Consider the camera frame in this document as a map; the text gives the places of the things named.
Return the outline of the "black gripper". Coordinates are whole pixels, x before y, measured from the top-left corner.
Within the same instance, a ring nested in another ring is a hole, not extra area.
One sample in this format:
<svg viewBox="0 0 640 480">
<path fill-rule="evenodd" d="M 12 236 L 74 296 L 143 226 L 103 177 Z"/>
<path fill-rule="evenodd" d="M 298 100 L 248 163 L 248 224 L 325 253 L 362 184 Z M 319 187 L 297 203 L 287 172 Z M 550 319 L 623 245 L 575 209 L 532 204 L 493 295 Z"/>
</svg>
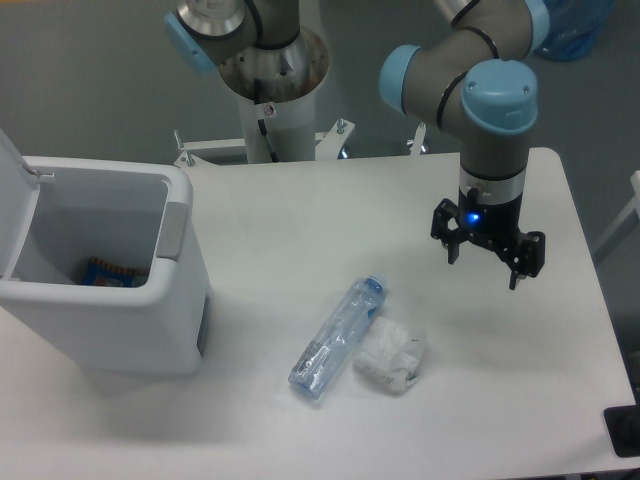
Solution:
<svg viewBox="0 0 640 480">
<path fill-rule="evenodd" d="M 545 264 L 546 237 L 541 231 L 523 233 L 518 222 L 525 171 L 503 179 L 481 178 L 461 168 L 459 209 L 443 199 L 434 210 L 431 237 L 447 250 L 447 262 L 454 264 L 459 247 L 468 240 L 479 247 L 499 252 L 510 269 L 509 289 L 521 279 L 535 278 Z"/>
</svg>

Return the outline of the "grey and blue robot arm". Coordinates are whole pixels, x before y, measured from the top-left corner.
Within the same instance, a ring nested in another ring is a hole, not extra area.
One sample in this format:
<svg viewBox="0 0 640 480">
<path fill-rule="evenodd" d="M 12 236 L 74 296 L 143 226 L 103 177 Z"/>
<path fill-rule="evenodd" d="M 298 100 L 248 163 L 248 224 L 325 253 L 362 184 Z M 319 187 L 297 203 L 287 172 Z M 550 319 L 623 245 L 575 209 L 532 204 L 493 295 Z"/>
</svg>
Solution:
<svg viewBox="0 0 640 480">
<path fill-rule="evenodd" d="M 517 283 L 539 274 L 545 237 L 519 215 L 537 114 L 538 83 L 525 57 L 545 39 L 541 1 L 442 1 L 452 35 L 424 49 L 402 45 L 378 80 L 384 102 L 461 144 L 459 194 L 436 207 L 431 235 L 450 261 L 463 243 L 497 255 Z M 312 94 L 328 62 L 295 1 L 182 1 L 164 19 L 168 37 L 196 71 L 218 71 L 243 113 L 252 163 L 317 156 Z"/>
</svg>

